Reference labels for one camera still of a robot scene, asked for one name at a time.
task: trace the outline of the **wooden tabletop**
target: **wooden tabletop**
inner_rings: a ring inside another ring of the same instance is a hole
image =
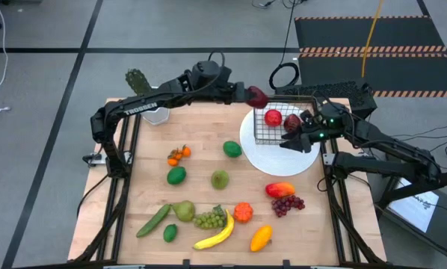
[[[333,101],[349,106],[347,99]],[[243,104],[194,103],[172,109],[169,122],[163,125],[151,126],[145,120],[141,121],[118,263],[180,265],[183,259],[190,259],[193,265],[281,265],[283,259],[289,259],[292,265],[338,264],[327,194],[316,188],[323,177],[320,157],[308,170],[296,176],[275,177],[257,170],[244,154],[236,159],[224,155],[223,143],[227,140],[239,142],[241,121],[250,111],[251,108]],[[131,118],[129,124],[127,149],[133,120]],[[120,126],[114,136],[116,140],[119,132]],[[181,185],[169,185],[166,180],[170,169],[167,155],[183,144],[192,150],[192,156],[180,163],[187,170],[187,177]],[[338,146],[340,151],[357,153],[346,140],[338,139]],[[215,170],[226,170],[230,176],[228,186],[222,191],[216,191],[210,183]],[[85,191],[106,173],[105,166],[91,168]],[[365,173],[355,175],[366,179]],[[305,200],[304,210],[292,209],[285,217],[275,216],[265,186],[280,181],[295,186],[296,195]],[[350,177],[346,185],[355,228],[377,256],[386,260],[368,186]],[[110,180],[107,180],[81,207],[69,259],[81,254],[101,228],[109,186]],[[164,204],[183,200],[192,201],[198,214],[211,211],[218,204],[233,213],[237,203],[249,202],[254,215],[247,224],[236,223],[225,242],[207,250],[194,250],[192,246],[213,236],[216,231],[183,223],[173,211],[151,234],[144,238],[135,237]],[[166,243],[162,233],[171,223],[178,226],[179,233],[172,243]],[[273,227],[272,243],[259,253],[251,253],[250,239],[263,225]],[[351,260],[346,232],[344,228],[342,230],[345,255]],[[109,233],[108,242],[112,242],[113,237],[114,230]],[[110,257],[110,251],[108,246],[106,258]]]

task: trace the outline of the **gray floor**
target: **gray floor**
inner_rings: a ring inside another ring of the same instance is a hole
[[[425,0],[447,45],[447,0]],[[96,0],[17,2],[2,7],[9,47],[78,48]],[[371,16],[377,0],[309,0],[295,16]],[[248,0],[104,0],[90,47],[280,47],[289,11],[276,1],[257,10]],[[421,15],[416,0],[386,0],[382,15]],[[289,45],[297,46],[294,26]],[[190,68],[204,54],[87,54],[64,116],[34,210],[14,267],[65,262],[83,193],[87,168],[81,157],[93,148],[88,118],[108,97],[132,94],[124,81],[128,68],[142,69],[160,84]],[[21,214],[73,64],[75,54],[10,54],[0,105],[0,267]],[[291,61],[296,55],[287,55]],[[233,81],[268,90],[268,76],[281,54],[226,54]],[[0,75],[3,57],[0,54]],[[283,83],[287,74],[277,78]],[[376,99],[372,122],[388,134],[415,133],[447,124],[447,99]],[[430,147],[438,141],[414,140]],[[447,164],[444,149],[438,162]],[[397,265],[444,268],[447,258],[382,220],[388,260]]]

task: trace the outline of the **black rubber mat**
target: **black rubber mat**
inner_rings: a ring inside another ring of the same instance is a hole
[[[306,47],[365,46],[372,17],[295,18],[298,44]],[[428,16],[382,16],[372,46],[444,46]]]
[[[362,60],[360,54],[303,53],[299,58],[302,84],[359,81]],[[365,81],[375,96],[447,97],[447,55],[369,54]]]

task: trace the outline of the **yellow banana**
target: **yellow banana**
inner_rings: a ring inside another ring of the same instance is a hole
[[[232,234],[233,226],[234,226],[234,220],[232,215],[229,213],[229,210],[226,209],[226,226],[225,229],[222,230],[221,233],[219,233],[216,236],[212,236],[210,238],[204,239],[202,241],[198,241],[194,245],[194,249],[196,250],[203,250],[209,247],[213,247],[216,244],[221,243],[225,239],[227,239],[230,234]]]

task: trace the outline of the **kiwi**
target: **kiwi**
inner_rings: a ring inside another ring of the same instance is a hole
[[[229,184],[229,174],[224,170],[217,170],[212,174],[212,186],[223,190]]]

